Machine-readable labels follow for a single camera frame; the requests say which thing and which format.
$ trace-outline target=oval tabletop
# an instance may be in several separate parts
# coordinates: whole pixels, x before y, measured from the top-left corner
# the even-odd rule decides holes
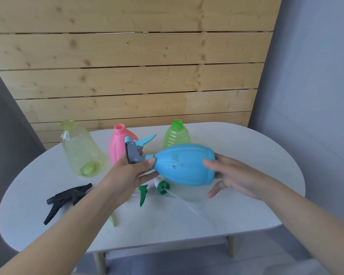
[[[169,126],[130,128],[139,138],[157,133],[144,147],[147,154],[162,149]],[[305,194],[303,175],[294,159],[270,138],[243,126],[206,122],[186,124],[193,143],[211,147],[215,152],[233,157],[280,180],[299,194]],[[91,133],[101,150],[108,154],[113,129]],[[43,221],[51,209],[46,199],[66,189],[101,181],[111,167],[110,159],[102,172],[92,178],[73,174],[64,150],[59,144],[30,163],[13,181],[0,204],[0,233],[13,249],[21,251],[54,224],[71,205],[65,205],[45,226]],[[106,222],[88,252],[106,251],[179,241],[193,238],[225,236],[265,230],[281,224],[263,203],[226,189],[214,198],[207,193],[213,186],[186,187],[173,184],[171,190],[188,201],[195,213],[169,194],[160,196],[151,189],[144,205],[131,197],[114,212],[117,226]]]

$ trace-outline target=bottle opening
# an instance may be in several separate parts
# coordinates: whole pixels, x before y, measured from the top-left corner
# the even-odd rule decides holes
[[[74,129],[76,127],[74,120],[64,120],[61,122],[61,126],[65,131],[69,131],[71,129]]]
[[[117,124],[117,125],[115,125],[115,127],[114,127],[115,131],[121,131],[121,130],[123,130],[124,128],[125,128],[125,125],[123,125],[123,124]]]
[[[182,129],[183,128],[183,122],[181,119],[176,119],[172,121],[172,127],[174,129]]]

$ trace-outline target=blue bottle body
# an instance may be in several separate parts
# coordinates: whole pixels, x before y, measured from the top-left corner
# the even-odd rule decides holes
[[[202,145],[179,144],[155,156],[154,169],[174,183],[186,186],[209,185],[214,179],[215,171],[203,165],[204,159],[214,160],[214,152]]]

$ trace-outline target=person's left hand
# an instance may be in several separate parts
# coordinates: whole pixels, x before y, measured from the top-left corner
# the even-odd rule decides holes
[[[126,155],[123,155],[112,166],[100,184],[106,185],[113,192],[115,208],[126,202],[138,186],[159,175],[154,171],[142,176],[155,162],[156,159],[152,157],[141,163],[129,164]]]

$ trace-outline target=table leg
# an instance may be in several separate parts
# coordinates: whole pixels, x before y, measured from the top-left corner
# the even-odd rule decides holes
[[[94,260],[96,262],[96,267],[99,275],[107,275],[107,265],[105,263],[105,253],[93,253]]]
[[[227,236],[228,240],[228,255],[234,257],[234,235]]]

